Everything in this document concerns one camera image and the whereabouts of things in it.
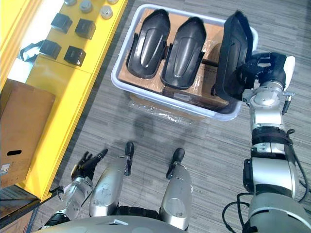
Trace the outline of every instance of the black curved plastic piece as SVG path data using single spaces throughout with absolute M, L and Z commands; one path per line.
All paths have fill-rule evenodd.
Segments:
M 143 79 L 151 79 L 156 75 L 164 57 L 170 29 L 169 15 L 165 10 L 155 10 L 145 18 L 139 35 L 134 35 L 126 61 L 130 73 Z
M 198 17 L 189 18 L 179 27 L 161 75 L 165 85 L 180 90 L 191 87 L 204 55 L 201 50 L 205 39 L 204 23 Z
M 251 59 L 253 35 L 247 18 L 237 11 L 224 25 L 216 78 L 216 94 L 229 102 L 242 100 L 246 86 L 241 66 Z

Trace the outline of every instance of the yellow shelf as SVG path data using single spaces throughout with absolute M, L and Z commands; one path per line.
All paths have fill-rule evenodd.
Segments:
M 51 29 L 47 37 L 62 47 L 57 59 L 39 55 L 26 82 L 56 96 L 26 180 L 18 184 L 41 201 L 51 196 L 49 189 L 127 4 L 127 0 L 119 0 L 110 5 L 113 16 L 105 20 L 99 14 L 100 8 L 108 5 L 105 0 L 93 1 L 93 10 L 88 14 L 79 10 L 80 1 L 74 6 L 63 5 L 60 10 L 73 21 L 67 34 Z M 91 40 L 75 34 L 80 18 L 95 22 L 96 30 Z M 64 60 L 69 45 L 86 52 L 81 67 Z
M 24 33 L 41 0 L 2 0 L 0 38 L 0 91 L 15 61 Z

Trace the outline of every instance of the plastic storage box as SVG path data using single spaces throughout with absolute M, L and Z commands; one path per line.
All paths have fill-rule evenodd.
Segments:
M 221 111 L 215 112 L 215 111 L 205 109 L 199 106 L 195 106 L 189 103 L 185 103 L 179 100 L 171 99 L 161 94 L 157 94 L 152 91 L 148 91 L 148 90 L 136 87 L 136 86 L 132 86 L 127 83 L 123 83 L 119 80 L 119 74 L 121 71 L 122 64 L 124 60 L 126 59 L 127 52 L 130 50 L 132 43 L 133 43 L 135 28 L 138 25 L 140 18 L 146 8 L 164 9 L 169 13 L 174 13 L 177 15 L 182 15 L 182 16 L 187 16 L 187 17 L 199 17 L 203 20 L 204 23 L 209 23 L 209 24 L 214 24 L 214 25 L 219 25 L 219 26 L 223 26 L 225 23 L 225 20 L 223 19 L 203 16 L 203 15 L 186 12 L 186 11 L 180 11 L 180 10 L 176 10 L 173 8 L 159 6 L 159 5 L 154 5 L 154 4 L 141 5 L 134 14 L 132 23 L 130 25 L 130 28 L 126 34 L 125 40 L 121 47 L 119 57 L 113 67 L 113 70 L 111 73 L 112 83 L 116 87 L 122 90 L 125 90 L 125 91 L 129 91 L 142 99 L 150 100 L 152 102 L 159 103 L 159 104 L 162 104 L 162 105 L 165 105 L 173 109 L 180 110 L 180 111 L 183 111 L 183 112 L 195 115 L 195 116 L 197 115 L 206 116 L 206 117 L 210 117 L 210 118 L 221 120 L 221 121 L 228 121 L 228 120 L 234 119 L 239 114 L 241 103 L 242 103 L 240 101 L 231 103 L 227 107 L 223 108 Z M 254 38 L 253 50 L 256 50 L 257 44 L 258 44 L 258 33 L 253 28 L 251 28 L 251 31 L 252 31 L 253 38 Z

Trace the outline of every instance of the robot leg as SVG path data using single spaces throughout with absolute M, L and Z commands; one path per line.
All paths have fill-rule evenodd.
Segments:
M 166 188 L 160 215 L 167 222 L 182 230 L 187 229 L 191 217 L 192 183 L 190 174 L 181 165 L 185 151 L 178 148 L 173 156 L 166 177 L 170 182 Z
M 126 144 L 125 156 L 119 156 L 110 164 L 99 178 L 91 195 L 89 215 L 108 216 L 113 214 L 119 204 L 123 176 L 131 173 L 134 145 Z

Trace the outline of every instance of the black cable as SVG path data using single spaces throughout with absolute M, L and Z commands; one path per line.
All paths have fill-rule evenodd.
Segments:
M 241 196 L 246 196 L 246 195 L 253 195 L 252 193 L 239 193 L 237 195 L 237 205 L 238 205 L 238 214 L 239 214 L 239 219 L 240 219 L 240 223 L 242 225 L 242 227 L 244 226 L 244 221 L 242 218 L 242 213 L 241 213 L 241 201 L 240 201 L 240 197 Z
M 306 187 L 306 185 L 302 182 L 302 180 L 299 180 L 299 183 L 304 186 L 304 188 Z
M 231 231 L 232 233 L 236 233 L 233 229 L 232 229 L 232 227 L 227 223 L 227 221 L 225 220 L 225 212 L 227 211 L 227 209 L 231 206 L 231 205 L 234 205 L 234 204 L 238 204 L 238 202 L 237 201 L 234 201 L 234 202 L 231 202 L 231 203 L 229 203 L 228 205 L 226 205 L 225 207 L 224 207 L 224 209 L 223 209 L 223 213 L 222 213 L 222 218 L 223 218 L 223 222 L 224 222 L 224 224 L 225 224 L 225 227 L 227 227 L 227 229 L 229 230 L 229 231 Z M 240 201 L 240 205 L 246 205 L 247 207 L 249 207 L 249 204 L 248 203 L 246 203 L 246 202 L 243 202 L 243 201 Z
M 295 130 L 294 130 L 294 129 L 288 130 L 287 133 L 286 133 L 287 137 L 290 138 L 290 134 L 292 134 L 292 133 L 295 133 Z M 302 173 L 303 179 L 304 179 L 304 181 L 305 181 L 305 183 L 304 183 L 304 187 L 306 188 L 305 194 L 304 194 L 303 197 L 298 201 L 299 203 L 301 203 L 301 202 L 304 201 L 304 199 L 307 197 L 307 195 L 308 195 L 308 193 L 309 193 L 309 190 L 310 190 L 310 189 L 309 189 L 309 182 L 308 182 L 306 173 L 305 173 L 304 169 L 302 168 L 302 165 L 301 165 L 301 163 L 300 163 L 299 159 L 297 158 L 297 155 L 296 155 L 296 153 L 295 153 L 295 151 L 294 151 L 293 143 L 291 143 L 291 144 L 289 145 L 289 147 L 290 147 L 291 150 L 292 150 L 292 153 L 293 153 L 293 155 L 294 155 L 294 159 L 296 160 L 296 162 L 297 162 L 297 164 L 298 164 L 298 167 L 299 167 L 299 169 L 300 169 L 300 171 L 301 171 L 301 173 Z

